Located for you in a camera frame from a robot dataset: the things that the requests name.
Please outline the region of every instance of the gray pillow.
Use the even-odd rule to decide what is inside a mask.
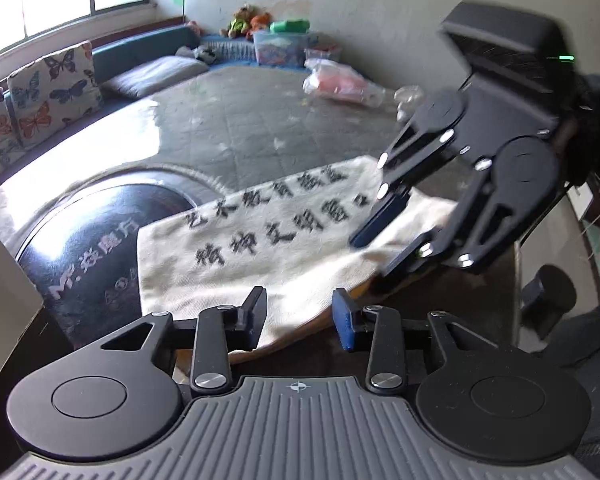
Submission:
[[[101,86],[125,97],[140,99],[208,70],[209,67],[197,59],[164,56],[112,77]]]

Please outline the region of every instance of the towel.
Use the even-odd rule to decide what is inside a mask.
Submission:
[[[444,223],[455,203],[413,190],[409,204],[368,247],[349,235],[368,217],[382,171],[370,156],[298,173],[142,227],[142,314],[174,319],[240,305],[255,285],[268,311],[257,352],[272,351],[330,322],[334,288],[353,290],[421,232]]]

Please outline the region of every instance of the plush toy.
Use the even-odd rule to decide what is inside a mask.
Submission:
[[[229,23],[229,27],[220,29],[220,34],[232,39],[246,35],[250,29],[249,22],[251,21],[253,14],[253,7],[244,4],[240,10],[234,12],[234,18],[231,20],[231,23]]]
[[[251,30],[247,32],[247,40],[253,41],[253,33],[258,30],[269,30],[269,23],[271,23],[271,15],[268,12],[256,14],[251,19]]]
[[[187,22],[187,27],[189,27],[190,30],[195,32],[199,38],[202,37],[202,29],[196,22],[194,22],[193,20],[190,22]]]

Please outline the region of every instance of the plastic storage box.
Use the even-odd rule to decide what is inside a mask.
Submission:
[[[304,54],[307,59],[315,57],[317,59],[331,59],[332,61],[340,62],[342,47],[337,45],[316,45],[314,47],[306,48]]]
[[[256,59],[260,64],[304,67],[304,50],[308,47],[307,34],[259,30],[253,34],[253,43],[256,47]]]

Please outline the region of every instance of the window frame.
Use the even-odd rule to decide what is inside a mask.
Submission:
[[[26,27],[26,25],[24,25],[23,26],[24,35],[25,35],[24,38],[22,38],[20,41],[16,41],[15,43],[11,43],[11,44],[7,45],[6,47],[4,47],[2,50],[0,50],[0,55],[4,54],[5,52],[8,52],[12,48],[15,48],[17,46],[23,45],[24,43],[27,43],[27,41],[35,40],[36,38],[39,38],[40,36],[44,36],[45,34],[48,34],[55,30],[59,30],[67,25],[73,25],[74,23],[78,23],[83,20],[88,20],[90,18],[94,18],[95,16],[107,14],[108,12],[111,12],[113,10],[120,10],[120,9],[126,9],[128,7],[145,5],[145,4],[148,4],[149,2],[150,2],[150,0],[137,0],[135,2],[128,2],[126,4],[120,4],[120,5],[116,5],[113,7],[107,7],[105,9],[96,10],[95,0],[89,0],[89,8],[90,8],[89,13],[85,14],[84,16],[80,16],[79,18],[75,18],[74,20],[69,20],[68,22],[60,23],[60,25],[56,25],[55,27],[41,30],[40,32],[37,32],[35,34],[27,34],[27,27]]]

